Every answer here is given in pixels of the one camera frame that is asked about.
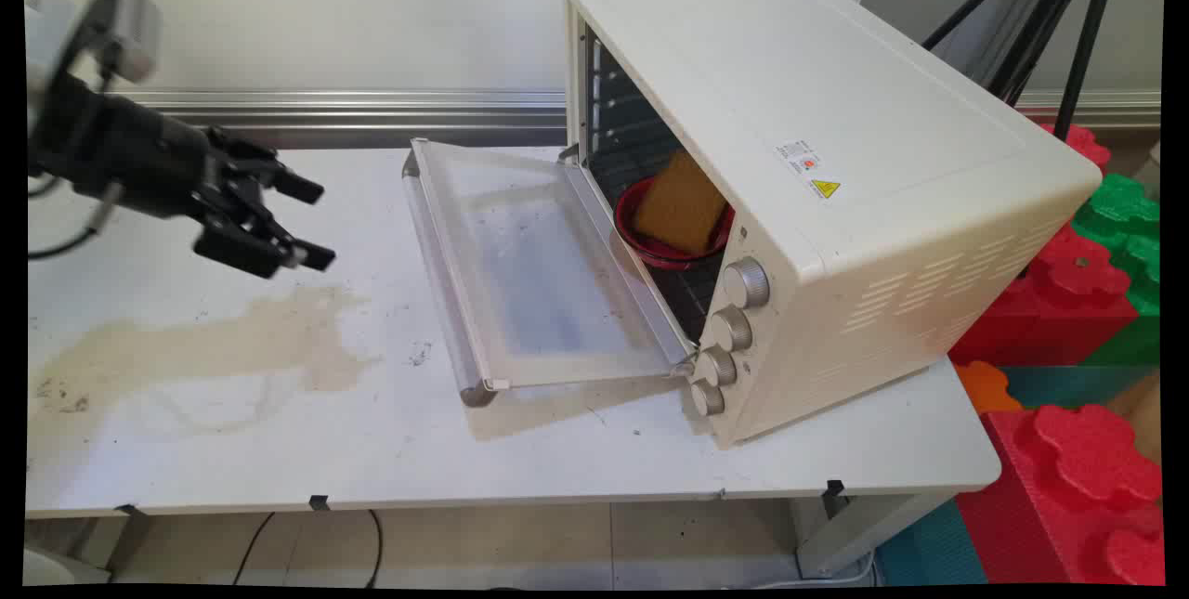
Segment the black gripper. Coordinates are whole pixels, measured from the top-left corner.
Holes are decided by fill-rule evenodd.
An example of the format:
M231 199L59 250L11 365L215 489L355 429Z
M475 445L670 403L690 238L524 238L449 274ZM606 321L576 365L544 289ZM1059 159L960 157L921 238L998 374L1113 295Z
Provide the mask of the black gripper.
M279 152L219 128L195 128L127 97L92 92L68 75L48 90L27 141L27 172L68 181L153 217L191 217L203 231L191 251L263 279L282 267L326 270L336 251L297 239L265 204L265 193L315 204L323 185L301 176Z

